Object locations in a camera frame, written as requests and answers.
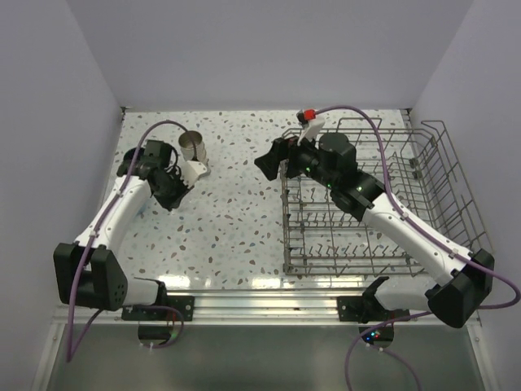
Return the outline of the dark teal mug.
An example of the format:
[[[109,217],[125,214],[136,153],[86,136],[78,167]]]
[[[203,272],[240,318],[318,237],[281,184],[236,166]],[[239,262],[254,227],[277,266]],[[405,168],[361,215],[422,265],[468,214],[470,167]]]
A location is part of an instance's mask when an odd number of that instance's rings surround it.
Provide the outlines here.
[[[131,161],[133,160],[134,155],[137,155],[137,158],[139,158],[141,154],[142,154],[141,148],[136,148],[136,147],[131,148],[124,154],[122,163],[129,165],[131,163]]]

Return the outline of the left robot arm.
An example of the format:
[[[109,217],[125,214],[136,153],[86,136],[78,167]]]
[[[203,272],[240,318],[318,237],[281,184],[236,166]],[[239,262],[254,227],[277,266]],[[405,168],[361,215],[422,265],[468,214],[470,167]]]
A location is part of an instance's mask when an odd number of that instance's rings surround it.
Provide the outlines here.
[[[176,158],[173,146],[155,140],[125,153],[114,186],[94,220],[72,243],[54,250],[59,298],[64,304],[110,311],[140,305],[154,320],[168,313],[164,284],[131,279],[117,254],[130,223],[150,198],[163,209],[176,209],[206,170],[196,160],[179,164]]]

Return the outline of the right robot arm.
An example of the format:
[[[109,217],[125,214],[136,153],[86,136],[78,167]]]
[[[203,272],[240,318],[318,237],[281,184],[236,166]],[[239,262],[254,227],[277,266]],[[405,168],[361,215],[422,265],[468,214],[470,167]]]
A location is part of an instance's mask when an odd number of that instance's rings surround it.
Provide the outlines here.
[[[427,272],[425,277],[377,278],[350,306],[357,321],[387,320],[395,311],[434,314],[444,324],[461,328],[491,292],[493,256],[446,238],[409,211],[373,175],[359,168],[357,150],[345,134],[318,141],[276,138],[254,164],[265,177],[304,175],[326,187],[335,206],[358,222],[386,235]]]

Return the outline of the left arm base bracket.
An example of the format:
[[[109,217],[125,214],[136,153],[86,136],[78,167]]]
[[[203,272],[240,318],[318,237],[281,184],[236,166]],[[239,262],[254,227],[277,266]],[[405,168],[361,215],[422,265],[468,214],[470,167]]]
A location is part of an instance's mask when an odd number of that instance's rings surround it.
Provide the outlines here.
[[[180,312],[185,322],[191,322],[193,320],[195,309],[194,296],[167,296],[164,305]]]

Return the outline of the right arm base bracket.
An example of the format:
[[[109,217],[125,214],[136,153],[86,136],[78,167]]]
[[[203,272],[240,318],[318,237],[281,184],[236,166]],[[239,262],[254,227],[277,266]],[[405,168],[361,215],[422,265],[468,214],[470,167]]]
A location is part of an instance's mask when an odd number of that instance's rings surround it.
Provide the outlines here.
[[[366,308],[360,296],[339,296],[336,307],[340,322],[367,323]]]

